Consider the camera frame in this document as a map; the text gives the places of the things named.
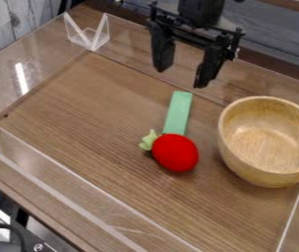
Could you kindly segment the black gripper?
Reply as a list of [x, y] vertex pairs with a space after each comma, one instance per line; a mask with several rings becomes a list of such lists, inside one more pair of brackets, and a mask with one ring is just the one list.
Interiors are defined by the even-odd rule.
[[240, 49], [245, 29], [224, 17], [226, 0], [178, 0], [170, 9], [157, 0], [150, 3], [153, 63], [159, 72], [174, 64], [175, 41], [205, 49], [197, 68], [194, 87], [206, 88], [226, 60]]

